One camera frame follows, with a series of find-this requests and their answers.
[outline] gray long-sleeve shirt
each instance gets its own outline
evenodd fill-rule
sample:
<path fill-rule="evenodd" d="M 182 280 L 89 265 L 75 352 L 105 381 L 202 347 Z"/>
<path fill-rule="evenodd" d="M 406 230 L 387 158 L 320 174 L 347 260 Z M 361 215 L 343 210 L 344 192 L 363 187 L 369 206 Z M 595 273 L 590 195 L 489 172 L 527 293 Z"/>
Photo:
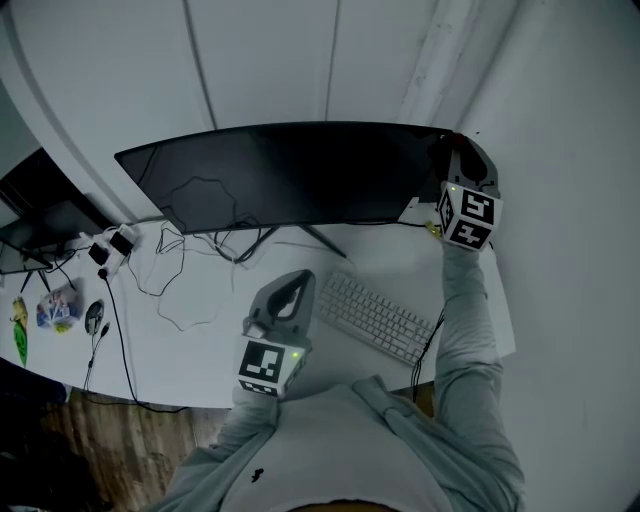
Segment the gray long-sleeve shirt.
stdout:
<path fill-rule="evenodd" d="M 453 510 L 521 511 L 524 477 L 500 414 L 502 365 L 478 254 L 443 247 L 445 323 L 436 361 L 436 419 L 389 394 L 378 377 L 339 386 L 337 395 L 351 394 L 390 435 L 406 443 Z M 282 413 L 289 407 L 239 389 L 234 390 L 234 403 L 218 444 L 194 450 L 176 470 L 165 498 L 148 510 L 220 509 L 238 476 L 282 426 Z"/>

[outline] sleeve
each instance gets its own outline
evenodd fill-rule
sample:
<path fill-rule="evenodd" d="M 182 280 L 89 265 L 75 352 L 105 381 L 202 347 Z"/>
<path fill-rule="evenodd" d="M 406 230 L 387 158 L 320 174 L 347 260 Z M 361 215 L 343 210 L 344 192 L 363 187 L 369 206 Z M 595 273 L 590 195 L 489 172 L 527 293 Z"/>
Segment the sleeve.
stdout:
<path fill-rule="evenodd" d="M 496 351 L 477 252 L 443 244 L 444 325 L 436 359 L 436 420 L 489 458 L 516 488 L 520 463 L 500 411 L 502 363 Z"/>
<path fill-rule="evenodd" d="M 203 502 L 201 494 L 206 495 L 206 501 L 215 501 L 218 495 L 224 496 L 233 475 L 225 474 L 216 478 L 214 472 L 234 456 L 238 458 L 238 463 L 233 467 L 241 470 L 244 467 L 242 461 L 253 455 L 246 450 L 247 445 L 258 435 L 268 437 L 278 417 L 278 401 L 270 396 L 257 395 L 236 387 L 233 390 L 233 403 L 234 407 L 218 435 L 218 442 L 193 450 L 176 468 L 165 497 L 146 508 L 146 512 L 194 510 L 192 502 Z"/>

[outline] person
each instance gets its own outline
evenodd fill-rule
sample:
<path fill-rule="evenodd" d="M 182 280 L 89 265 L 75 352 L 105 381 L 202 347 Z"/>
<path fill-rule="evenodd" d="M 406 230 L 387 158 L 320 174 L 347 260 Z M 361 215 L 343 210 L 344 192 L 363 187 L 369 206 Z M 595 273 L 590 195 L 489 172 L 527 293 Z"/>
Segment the person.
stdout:
<path fill-rule="evenodd" d="M 479 255 L 443 250 L 434 419 L 377 376 L 282 403 L 237 388 L 218 444 L 194 450 L 147 510 L 524 510 Z"/>

